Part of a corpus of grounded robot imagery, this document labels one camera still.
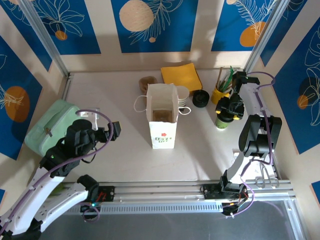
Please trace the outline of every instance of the scissors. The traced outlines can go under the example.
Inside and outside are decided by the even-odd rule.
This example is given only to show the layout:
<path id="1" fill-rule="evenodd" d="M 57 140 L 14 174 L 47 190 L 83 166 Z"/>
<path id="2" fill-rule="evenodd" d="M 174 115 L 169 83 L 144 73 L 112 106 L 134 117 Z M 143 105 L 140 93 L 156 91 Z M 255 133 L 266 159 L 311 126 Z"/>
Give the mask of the scissors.
<path id="1" fill-rule="evenodd" d="M 265 180 L 265 174 L 267 176 L 267 179 L 269 180 L 270 182 L 270 185 L 273 189 L 275 188 L 278 188 L 279 187 L 279 180 L 276 178 L 276 177 L 270 177 L 269 176 L 269 173 L 267 171 L 267 168 L 266 166 L 260 162 L 260 170 L 261 170 L 261 177 L 257 177 L 255 179 L 255 185 L 258 187 L 258 188 L 262 188 L 264 189 L 265 186 L 266 186 L 266 180 Z"/>

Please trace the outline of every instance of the yellow cup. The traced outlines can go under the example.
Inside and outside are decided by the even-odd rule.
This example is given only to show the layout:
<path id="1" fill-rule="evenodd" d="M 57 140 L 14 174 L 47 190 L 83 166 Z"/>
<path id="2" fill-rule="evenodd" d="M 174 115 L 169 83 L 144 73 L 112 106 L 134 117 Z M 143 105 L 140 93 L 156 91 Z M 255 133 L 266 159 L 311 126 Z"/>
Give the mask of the yellow cup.
<path id="1" fill-rule="evenodd" d="M 219 100 L 223 97 L 229 97 L 229 92 L 226 92 L 226 93 L 220 92 L 215 87 L 214 90 L 212 91 L 211 102 L 213 102 L 213 104 L 217 105 Z"/>

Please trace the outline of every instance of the yellow napkin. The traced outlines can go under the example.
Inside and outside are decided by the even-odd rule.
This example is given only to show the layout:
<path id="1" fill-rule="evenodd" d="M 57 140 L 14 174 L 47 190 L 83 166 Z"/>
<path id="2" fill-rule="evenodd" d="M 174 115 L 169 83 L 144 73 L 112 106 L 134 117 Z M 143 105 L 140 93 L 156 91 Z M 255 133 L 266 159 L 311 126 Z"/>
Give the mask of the yellow napkin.
<path id="1" fill-rule="evenodd" d="M 202 89 L 202 83 L 193 63 L 183 66 L 162 67 L 161 73 L 165 84 L 185 86 L 189 89 L 189 92 Z"/>

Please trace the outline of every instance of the mint green bag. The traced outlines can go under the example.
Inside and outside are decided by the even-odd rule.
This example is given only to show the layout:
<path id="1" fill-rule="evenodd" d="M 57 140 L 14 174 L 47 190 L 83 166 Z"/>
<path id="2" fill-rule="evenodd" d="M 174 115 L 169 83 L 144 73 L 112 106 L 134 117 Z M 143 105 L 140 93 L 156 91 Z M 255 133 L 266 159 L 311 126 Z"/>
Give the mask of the mint green bag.
<path id="1" fill-rule="evenodd" d="M 40 156 L 45 156 L 48 149 L 67 134 L 67 128 L 75 120 L 81 119 L 76 114 L 79 108 L 64 100 L 57 100 L 46 111 L 36 125 L 25 136 L 25 144 Z"/>

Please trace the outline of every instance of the white table surface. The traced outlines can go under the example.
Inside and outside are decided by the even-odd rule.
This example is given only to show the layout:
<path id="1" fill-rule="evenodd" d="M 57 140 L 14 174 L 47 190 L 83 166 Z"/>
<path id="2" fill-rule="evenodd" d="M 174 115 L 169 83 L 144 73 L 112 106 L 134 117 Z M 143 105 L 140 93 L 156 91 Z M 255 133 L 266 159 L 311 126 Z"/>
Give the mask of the white table surface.
<path id="1" fill-rule="evenodd" d="M 197 72 L 211 95 L 219 70 Z M 112 121 L 120 121 L 122 131 L 91 164 L 82 162 L 72 170 L 67 182 L 85 174 L 98 182 L 219 180 L 232 165 L 247 114 L 219 130 L 214 125 L 216 106 L 209 101 L 205 108 L 197 108 L 190 97 L 187 106 L 192 112 L 178 117 L 174 149 L 152 149 L 146 113 L 133 107 L 142 94 L 138 81 L 145 76 L 163 82 L 159 70 L 74 74 L 66 100 L 81 109 L 100 108 Z M 137 109 L 144 107 L 142 100 L 137 103 Z M 98 125 L 108 128 L 104 119 Z"/>

